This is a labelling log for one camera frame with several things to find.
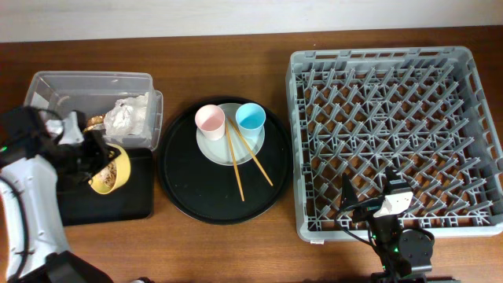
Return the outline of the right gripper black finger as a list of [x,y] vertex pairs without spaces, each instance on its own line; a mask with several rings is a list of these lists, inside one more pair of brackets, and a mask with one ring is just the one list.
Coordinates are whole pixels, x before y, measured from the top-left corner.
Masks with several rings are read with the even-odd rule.
[[401,185],[401,179],[396,175],[391,167],[385,169],[386,182],[384,184],[384,192],[391,193],[395,189],[399,189]]
[[343,173],[342,175],[342,185],[340,210],[347,211],[358,204],[358,197],[354,191],[353,184],[346,173]]

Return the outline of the gold foil wrapper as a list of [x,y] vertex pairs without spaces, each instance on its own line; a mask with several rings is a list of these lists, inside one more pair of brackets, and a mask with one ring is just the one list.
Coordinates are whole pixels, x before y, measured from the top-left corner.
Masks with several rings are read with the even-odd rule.
[[91,117],[87,121],[87,125],[83,131],[86,132],[89,130],[104,130],[104,128],[105,128],[104,119],[105,119],[105,114]]

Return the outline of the yellow bowl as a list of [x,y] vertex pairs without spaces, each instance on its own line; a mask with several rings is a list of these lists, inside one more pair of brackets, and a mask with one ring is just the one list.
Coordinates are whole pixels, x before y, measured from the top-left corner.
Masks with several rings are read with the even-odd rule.
[[114,150],[115,150],[114,152],[112,152],[113,160],[111,161],[111,162],[113,162],[113,161],[116,162],[117,176],[116,176],[115,185],[110,190],[105,190],[105,187],[103,186],[103,184],[100,182],[100,180],[98,178],[98,173],[100,171],[98,173],[96,173],[96,175],[94,175],[91,178],[91,180],[88,181],[91,188],[96,193],[99,193],[102,195],[109,194],[109,193],[113,192],[114,190],[117,190],[119,187],[124,186],[127,183],[128,179],[130,177],[130,172],[131,172],[130,158],[127,155],[126,151],[119,145],[109,144],[109,146],[114,148]]

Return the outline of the food scraps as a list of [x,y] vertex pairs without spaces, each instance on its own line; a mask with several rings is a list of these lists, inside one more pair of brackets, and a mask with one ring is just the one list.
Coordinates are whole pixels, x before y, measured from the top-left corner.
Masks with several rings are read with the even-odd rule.
[[100,182],[105,187],[105,190],[110,190],[116,183],[117,169],[116,162],[111,162],[107,167],[98,173]]

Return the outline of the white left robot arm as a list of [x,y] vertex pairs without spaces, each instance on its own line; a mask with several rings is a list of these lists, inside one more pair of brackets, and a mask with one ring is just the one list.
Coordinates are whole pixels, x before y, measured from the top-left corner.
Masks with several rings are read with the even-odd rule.
[[84,131],[81,112],[57,118],[54,137],[41,109],[20,106],[1,115],[1,196],[9,241],[8,282],[109,282],[103,271],[73,254],[57,202],[60,176],[87,182],[120,156],[101,132]]

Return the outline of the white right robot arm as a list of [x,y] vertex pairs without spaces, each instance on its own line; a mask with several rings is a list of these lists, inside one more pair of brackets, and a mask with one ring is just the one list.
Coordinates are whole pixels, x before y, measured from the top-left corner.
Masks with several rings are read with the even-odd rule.
[[379,256],[383,270],[371,274],[371,282],[426,282],[425,274],[432,270],[435,236],[422,228],[401,227],[398,217],[409,208],[413,189],[391,168],[385,169],[385,175],[383,192],[360,201],[350,178],[343,174],[339,213],[350,212],[353,222],[365,222],[368,239],[346,228],[342,231],[371,246]]

